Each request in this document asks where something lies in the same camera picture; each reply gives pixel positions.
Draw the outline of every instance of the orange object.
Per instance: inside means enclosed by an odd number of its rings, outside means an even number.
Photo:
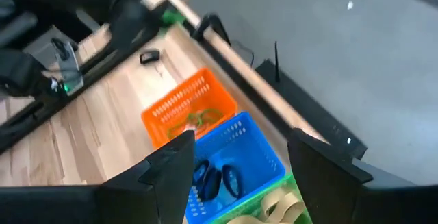
[[[142,120],[158,149],[186,129],[193,129],[190,117],[206,110],[216,110],[222,116],[197,127],[196,139],[233,117],[237,104],[210,70],[201,69],[143,111]]]

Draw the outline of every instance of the black metal frame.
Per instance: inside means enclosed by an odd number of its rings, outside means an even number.
[[[165,1],[156,10],[165,10],[166,8],[176,9],[173,5]],[[183,26],[190,32],[190,35],[198,42],[198,44],[208,52],[208,54],[222,67],[222,69],[229,75],[229,77],[242,89],[253,103],[263,112],[263,114],[270,120],[272,124],[284,135],[289,137],[292,132],[292,128],[289,124],[283,120],[283,118],[270,106],[269,103],[258,93],[240,73],[235,70],[224,56],[217,51],[208,41],[203,38],[203,31],[212,26],[214,31],[224,38],[229,43],[227,33],[224,30],[220,19],[214,15],[209,14],[204,16],[201,22],[202,26],[194,28],[189,22],[184,22]],[[41,100],[35,100],[29,104],[18,114],[8,119],[0,128],[6,129],[8,127],[15,127],[15,132],[8,134],[7,136],[0,137],[0,153],[3,153],[13,145],[15,145],[20,139],[24,138],[30,132],[35,130],[39,125],[49,120],[54,114],[68,105],[72,100],[78,97],[88,87],[99,81],[103,76],[107,75],[110,71],[116,68],[121,62],[126,60],[131,54],[135,53],[142,45],[147,43],[156,37],[159,28],[150,26],[144,28],[142,36],[139,37],[131,46],[129,50],[118,51],[112,48],[111,44],[108,44],[104,49],[94,55],[86,63],[81,65],[80,71],[83,74],[83,86],[73,93],[71,96],[67,96],[63,99],[57,99],[52,101],[43,102]],[[333,131],[319,131],[324,137]]]

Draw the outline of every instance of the wooden board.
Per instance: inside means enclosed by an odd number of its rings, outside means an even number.
[[[144,0],[149,7],[160,1]],[[199,22],[199,17],[181,0],[170,1],[191,23]],[[291,126],[321,138],[218,35],[207,31],[205,36]],[[80,44],[78,55],[86,61],[107,42],[103,27]],[[175,25],[164,37],[144,46],[147,48],[163,51],[162,60],[142,66],[138,61],[140,50],[0,155],[0,186],[98,184],[128,169],[153,152],[141,112],[204,66],[233,95],[239,109],[251,113],[289,168],[284,137],[184,28]],[[0,119],[6,120],[28,101],[1,103]]]

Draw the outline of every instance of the blue basket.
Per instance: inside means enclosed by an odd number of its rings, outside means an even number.
[[[192,186],[185,217],[188,223],[210,223],[267,188],[285,174],[285,168],[249,113],[242,112],[196,142],[195,162],[208,159],[217,169],[224,164],[236,168],[244,196],[238,200],[221,184],[218,196],[202,202]]]

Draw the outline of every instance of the plastic basket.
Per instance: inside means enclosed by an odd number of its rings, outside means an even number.
[[[298,189],[298,186],[296,185],[295,178],[293,175],[286,175],[283,179],[280,179],[278,182],[274,183],[273,185],[269,186],[265,190],[262,190],[261,192],[257,193],[250,199],[246,200],[245,202],[241,203],[239,206],[236,206],[226,214],[222,215],[221,217],[215,219],[213,221],[213,224],[227,224],[230,220],[239,217],[241,215],[251,215],[253,217],[258,217],[261,213],[261,200],[269,193],[271,193],[273,190],[277,189],[278,187],[285,187],[292,190],[292,192],[302,200],[300,191]],[[295,224],[312,224],[312,220],[310,219],[309,213],[307,209],[303,214],[301,214],[300,217],[294,222]]]
[[[196,139],[233,117],[237,104],[231,95],[208,69],[201,69],[164,98],[143,111],[142,120],[148,130],[153,146],[158,149],[185,130],[184,123],[189,114],[206,109],[221,113],[221,118],[212,124],[205,124],[196,131]]]
[[[229,164],[242,176],[244,196],[235,199],[221,184],[218,196],[202,202],[199,189],[190,189],[185,217],[188,223],[210,223],[281,179],[285,168],[260,129],[242,112],[196,142],[195,162],[208,159],[217,169]]]

